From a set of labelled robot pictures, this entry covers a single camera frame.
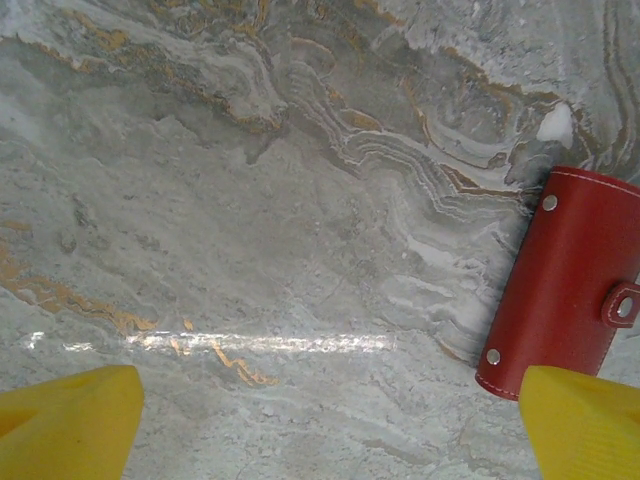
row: leather strap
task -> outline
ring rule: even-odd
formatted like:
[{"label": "leather strap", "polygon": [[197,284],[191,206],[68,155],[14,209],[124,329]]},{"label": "leather strap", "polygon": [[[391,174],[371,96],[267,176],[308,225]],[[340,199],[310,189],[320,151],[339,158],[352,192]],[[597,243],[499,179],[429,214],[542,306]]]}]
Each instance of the leather strap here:
[{"label": "leather strap", "polygon": [[621,282],[602,305],[602,321],[612,328],[631,328],[640,312],[640,285]]}]

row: marble floor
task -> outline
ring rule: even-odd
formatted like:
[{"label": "marble floor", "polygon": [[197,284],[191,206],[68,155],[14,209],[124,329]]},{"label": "marble floor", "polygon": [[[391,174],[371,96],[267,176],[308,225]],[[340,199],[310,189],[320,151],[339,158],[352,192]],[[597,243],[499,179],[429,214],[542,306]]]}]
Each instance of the marble floor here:
[{"label": "marble floor", "polygon": [[[640,182],[640,2],[0,1],[0,387],[127,479],[536,479],[474,364],[554,164]],[[602,375],[640,383],[640,330]]]}]

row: yellow object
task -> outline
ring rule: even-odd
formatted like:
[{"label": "yellow object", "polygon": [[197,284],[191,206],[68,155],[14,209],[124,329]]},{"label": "yellow object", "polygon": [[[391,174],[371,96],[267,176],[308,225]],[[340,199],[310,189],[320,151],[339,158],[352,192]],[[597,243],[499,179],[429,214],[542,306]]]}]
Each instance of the yellow object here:
[{"label": "yellow object", "polygon": [[544,480],[640,479],[640,389],[535,366],[519,401]]},{"label": "yellow object", "polygon": [[144,393],[110,366],[0,394],[0,480],[117,480]]}]

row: marble surface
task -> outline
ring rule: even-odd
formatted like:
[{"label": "marble surface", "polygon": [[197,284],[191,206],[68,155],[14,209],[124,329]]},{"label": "marble surface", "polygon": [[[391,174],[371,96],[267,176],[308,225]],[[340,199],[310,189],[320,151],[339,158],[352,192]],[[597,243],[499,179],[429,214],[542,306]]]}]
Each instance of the marble surface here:
[{"label": "marble surface", "polygon": [[[640,182],[639,27],[626,0],[0,2],[0,386],[136,365],[124,478],[539,478],[473,366],[549,168]],[[639,383],[639,338],[603,376]]]}]

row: red leather case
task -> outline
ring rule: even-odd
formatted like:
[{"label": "red leather case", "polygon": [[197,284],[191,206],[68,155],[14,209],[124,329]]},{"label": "red leather case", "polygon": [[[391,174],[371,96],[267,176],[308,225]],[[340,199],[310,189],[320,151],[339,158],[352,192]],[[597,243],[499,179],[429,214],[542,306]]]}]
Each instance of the red leather case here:
[{"label": "red leather case", "polygon": [[540,199],[476,373],[510,400],[530,365],[597,375],[640,310],[640,189],[556,167]]}]

